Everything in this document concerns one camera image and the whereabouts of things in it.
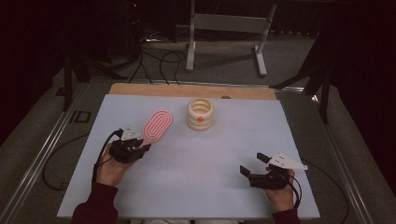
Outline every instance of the red sleeve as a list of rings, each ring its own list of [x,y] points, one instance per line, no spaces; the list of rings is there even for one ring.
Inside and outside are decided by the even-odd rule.
[[[108,185],[94,183],[87,202],[79,204],[72,217],[72,224],[117,223],[119,212],[114,199],[119,190]]]
[[[283,212],[273,213],[275,224],[300,224],[297,216],[297,209],[290,209]]]

